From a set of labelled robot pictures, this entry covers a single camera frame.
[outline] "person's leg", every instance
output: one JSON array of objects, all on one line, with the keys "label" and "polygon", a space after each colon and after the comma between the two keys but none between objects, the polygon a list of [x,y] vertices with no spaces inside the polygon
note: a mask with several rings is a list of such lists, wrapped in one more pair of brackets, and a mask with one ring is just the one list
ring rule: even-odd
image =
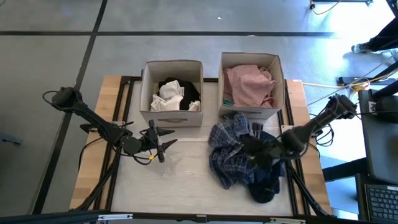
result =
[{"label": "person's leg", "polygon": [[356,44],[351,50],[355,53],[377,52],[398,47],[398,18],[394,18],[380,33],[369,42]]}]

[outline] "white tabletop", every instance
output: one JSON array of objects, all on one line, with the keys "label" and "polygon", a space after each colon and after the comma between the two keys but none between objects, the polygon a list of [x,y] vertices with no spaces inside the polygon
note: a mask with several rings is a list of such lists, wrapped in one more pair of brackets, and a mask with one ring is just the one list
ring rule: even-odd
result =
[{"label": "white tabletop", "polygon": [[[138,131],[148,125],[139,112],[140,82],[134,83],[128,121],[129,129]],[[162,136],[163,142],[178,141],[165,153],[165,162],[153,160],[142,166],[131,157],[122,157],[114,190],[113,212],[184,213],[206,215],[292,215],[287,180],[280,177],[280,193],[265,204],[255,202],[249,190],[233,185],[225,190],[209,168],[211,148],[207,140],[210,129],[218,122],[218,84],[203,87],[203,124],[200,128],[169,128],[175,133]],[[264,123],[264,131],[279,135],[277,115]],[[148,157],[149,153],[140,156]]]}]

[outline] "cardboard box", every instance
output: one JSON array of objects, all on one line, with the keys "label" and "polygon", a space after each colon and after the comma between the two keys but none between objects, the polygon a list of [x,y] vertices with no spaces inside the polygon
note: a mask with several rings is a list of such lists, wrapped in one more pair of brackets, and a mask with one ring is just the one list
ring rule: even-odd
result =
[{"label": "cardboard box", "polygon": [[[168,77],[179,78],[194,84],[201,94],[200,111],[150,111],[152,95],[158,84]],[[196,60],[169,60],[147,62],[141,83],[140,112],[145,121],[154,120],[159,127],[199,127],[203,117],[203,65]]]},{"label": "cardboard box", "polygon": [[[230,106],[223,103],[223,100],[233,102],[232,96],[224,93],[224,81],[226,68],[233,68],[238,65],[257,65],[260,67],[268,68],[272,75],[272,79],[277,81],[278,84],[272,89],[271,95],[275,99],[273,108],[260,108],[250,106]],[[285,80],[280,58],[278,55],[271,54],[255,54],[255,53],[222,53],[220,71],[218,75],[218,106],[219,114],[227,114],[232,111],[238,111],[245,114],[247,118],[252,119],[268,119],[273,114],[278,112],[285,102]]]}]

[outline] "concrete floor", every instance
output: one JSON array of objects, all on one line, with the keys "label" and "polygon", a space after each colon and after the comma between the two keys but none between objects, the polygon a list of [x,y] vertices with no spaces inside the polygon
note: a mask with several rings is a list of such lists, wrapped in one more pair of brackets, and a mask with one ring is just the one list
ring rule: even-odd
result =
[{"label": "concrete floor", "polygon": [[[369,7],[341,3],[316,16],[306,1],[294,0],[109,0],[100,31],[332,32],[335,37],[97,37],[81,92],[94,108],[104,75],[139,75],[148,60],[201,60],[205,77],[216,77],[225,51],[277,54],[285,78],[334,85],[337,77],[363,75],[389,56],[350,53],[352,44],[367,41],[392,19],[385,0],[374,1]],[[74,84],[90,38],[1,31],[91,31],[100,5],[101,0],[7,0],[0,7],[0,132],[24,140],[21,147],[0,144],[0,216],[31,212],[63,116],[41,94]],[[332,5],[317,4],[317,11]],[[311,102],[333,90],[306,86],[305,91]],[[73,116],[44,212],[68,210],[86,141],[80,123]],[[328,156],[339,159],[336,153]]]}]

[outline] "pink cloth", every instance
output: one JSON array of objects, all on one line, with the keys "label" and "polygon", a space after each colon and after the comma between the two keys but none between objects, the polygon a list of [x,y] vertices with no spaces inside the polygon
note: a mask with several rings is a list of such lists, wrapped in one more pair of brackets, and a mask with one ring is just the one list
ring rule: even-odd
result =
[{"label": "pink cloth", "polygon": [[274,105],[271,91],[277,82],[272,80],[272,75],[265,68],[238,65],[227,68],[225,73],[224,92],[232,95],[234,106],[271,108]]}]

